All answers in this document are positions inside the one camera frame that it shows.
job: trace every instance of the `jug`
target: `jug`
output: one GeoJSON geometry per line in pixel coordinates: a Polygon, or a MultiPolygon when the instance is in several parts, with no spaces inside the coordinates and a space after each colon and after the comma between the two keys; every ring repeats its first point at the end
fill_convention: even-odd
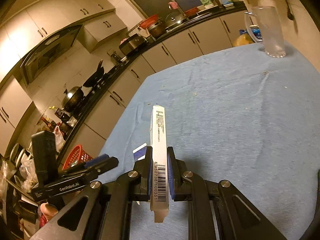
{"type": "Polygon", "coordinates": [[[284,40],[276,8],[273,6],[256,6],[253,12],[245,12],[244,21],[247,31],[255,42],[263,42],[265,52],[271,57],[284,57],[284,40]],[[250,16],[255,16],[260,28],[262,40],[258,40],[251,30],[250,16]]]}

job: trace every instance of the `stove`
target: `stove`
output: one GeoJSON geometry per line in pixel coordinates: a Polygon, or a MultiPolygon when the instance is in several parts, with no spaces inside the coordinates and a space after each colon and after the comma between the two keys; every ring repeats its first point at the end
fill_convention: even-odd
{"type": "Polygon", "coordinates": [[[85,107],[91,103],[94,95],[101,90],[103,85],[107,82],[108,73],[105,73],[102,78],[90,89],[88,94],[77,104],[75,109],[72,111],[72,116],[79,120],[81,115],[83,114],[85,107]]]}

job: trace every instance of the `table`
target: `table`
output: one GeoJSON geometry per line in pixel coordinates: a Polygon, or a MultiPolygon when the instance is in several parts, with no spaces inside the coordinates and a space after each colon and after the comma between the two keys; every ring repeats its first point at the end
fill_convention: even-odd
{"type": "MultiPolygon", "coordinates": [[[[101,154],[133,168],[132,150],[150,144],[153,105],[165,107],[167,145],[204,179],[230,180],[287,239],[299,239],[316,206],[320,168],[320,76],[290,44],[272,58],[261,44],[226,49],[149,76],[101,154]]],[[[130,239],[188,239],[186,203],[170,202],[164,223],[133,204],[130,239]]]]}

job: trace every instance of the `plastic bag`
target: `plastic bag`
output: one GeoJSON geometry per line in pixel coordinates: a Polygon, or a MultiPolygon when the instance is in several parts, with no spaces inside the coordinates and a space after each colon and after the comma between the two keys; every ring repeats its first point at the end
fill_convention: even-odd
{"type": "Polygon", "coordinates": [[[33,159],[23,160],[21,161],[21,166],[26,170],[26,173],[27,173],[27,178],[24,182],[22,182],[21,189],[25,193],[29,193],[31,192],[31,189],[33,188],[33,186],[35,186],[38,183],[35,162],[33,159]]]}
{"type": "Polygon", "coordinates": [[[4,191],[7,189],[8,183],[6,182],[7,175],[9,174],[9,166],[5,160],[2,160],[0,170],[0,197],[2,197],[4,191]]]}
{"type": "Polygon", "coordinates": [[[252,44],[254,43],[251,39],[251,37],[249,36],[249,34],[241,34],[234,42],[233,42],[233,46],[237,47],[237,46],[242,46],[242,45],[246,45],[246,44],[252,44]]]}
{"type": "Polygon", "coordinates": [[[54,128],[53,133],[56,138],[56,150],[57,152],[60,152],[66,141],[64,140],[62,132],[60,131],[60,128],[58,125],[54,128]]]}

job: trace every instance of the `barcode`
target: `barcode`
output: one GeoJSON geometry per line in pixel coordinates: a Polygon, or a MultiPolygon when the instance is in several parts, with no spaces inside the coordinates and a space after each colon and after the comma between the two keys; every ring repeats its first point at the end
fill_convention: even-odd
{"type": "Polygon", "coordinates": [[[154,185],[155,192],[157,192],[157,194],[155,194],[156,196],[155,201],[166,202],[167,201],[167,192],[166,192],[167,182],[165,180],[166,166],[157,165],[155,167],[158,168],[158,178],[154,185]]]}

